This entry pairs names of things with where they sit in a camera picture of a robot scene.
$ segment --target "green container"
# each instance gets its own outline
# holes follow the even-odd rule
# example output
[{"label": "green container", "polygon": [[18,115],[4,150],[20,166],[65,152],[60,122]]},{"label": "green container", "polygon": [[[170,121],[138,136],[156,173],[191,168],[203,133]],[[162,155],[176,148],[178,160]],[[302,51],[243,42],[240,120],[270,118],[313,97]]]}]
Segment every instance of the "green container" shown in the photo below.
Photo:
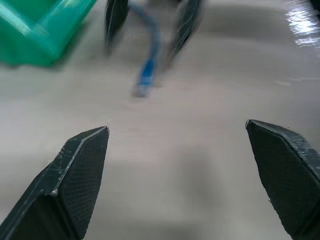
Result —
[{"label": "green container", "polygon": [[0,0],[0,62],[50,66],[96,0]]}]

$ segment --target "blue cable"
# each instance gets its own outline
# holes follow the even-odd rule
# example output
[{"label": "blue cable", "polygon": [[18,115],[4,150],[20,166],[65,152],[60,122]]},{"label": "blue cable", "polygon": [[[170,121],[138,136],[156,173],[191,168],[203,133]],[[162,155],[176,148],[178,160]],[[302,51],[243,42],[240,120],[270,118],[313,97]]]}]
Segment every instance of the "blue cable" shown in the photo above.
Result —
[{"label": "blue cable", "polygon": [[135,94],[137,97],[144,98],[148,95],[150,87],[153,85],[155,73],[157,69],[157,60],[160,52],[160,33],[156,21],[149,16],[143,7],[132,1],[128,2],[128,6],[132,9],[147,25],[151,33],[151,49],[148,60],[144,63],[138,78]]}]

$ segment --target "green plastic bin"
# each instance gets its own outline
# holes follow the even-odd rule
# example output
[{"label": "green plastic bin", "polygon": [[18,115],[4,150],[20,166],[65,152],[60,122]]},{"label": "green plastic bin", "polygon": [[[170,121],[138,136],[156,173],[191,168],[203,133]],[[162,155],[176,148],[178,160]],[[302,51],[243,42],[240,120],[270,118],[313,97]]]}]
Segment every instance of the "green plastic bin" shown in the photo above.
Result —
[{"label": "green plastic bin", "polygon": [[0,0],[0,62],[51,66],[96,0]]}]

